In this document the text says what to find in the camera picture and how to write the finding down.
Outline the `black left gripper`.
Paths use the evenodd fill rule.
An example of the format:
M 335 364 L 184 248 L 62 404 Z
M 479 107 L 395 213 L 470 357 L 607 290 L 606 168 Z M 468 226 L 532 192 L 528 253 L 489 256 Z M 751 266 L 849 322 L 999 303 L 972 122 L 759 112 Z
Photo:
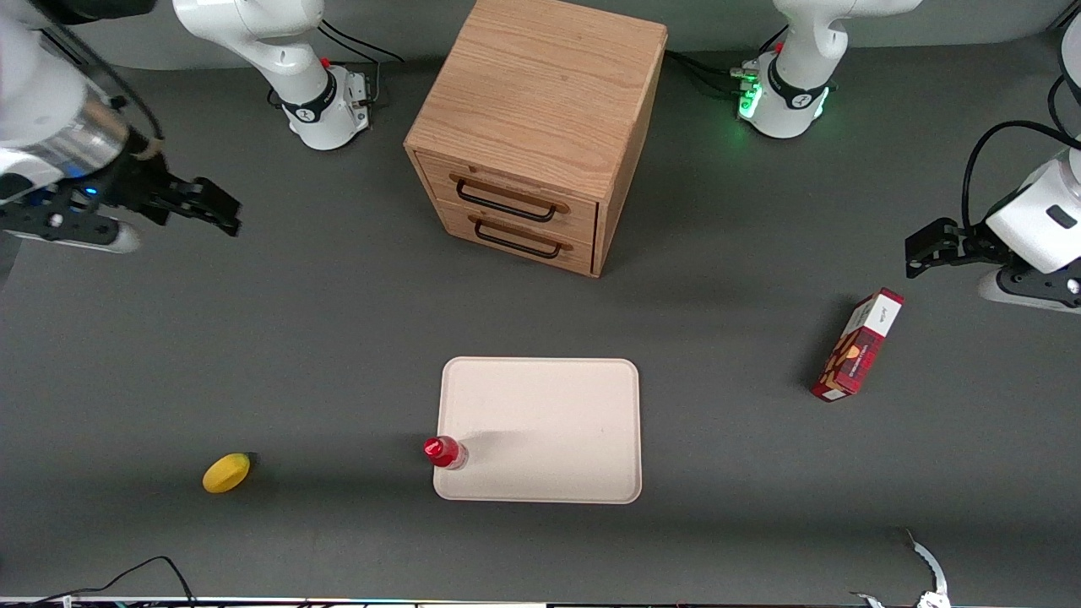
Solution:
M 1011 267 L 1016 254 L 987 222 L 959 227 L 956 220 L 937 219 L 904 239 L 904 274 L 919 274 L 943 265 L 993 264 Z

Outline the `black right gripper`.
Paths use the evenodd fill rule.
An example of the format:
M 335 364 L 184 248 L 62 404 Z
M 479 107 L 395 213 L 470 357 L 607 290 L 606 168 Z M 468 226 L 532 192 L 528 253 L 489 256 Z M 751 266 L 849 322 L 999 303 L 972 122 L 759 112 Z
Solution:
M 196 212 L 229 237 L 241 229 L 242 204 L 235 197 L 209 179 L 190 183 L 173 176 L 160 151 L 145 159 L 120 155 L 101 173 L 101 204 L 132 211 L 158 225 L 166 225 L 173 215 L 193 219 Z

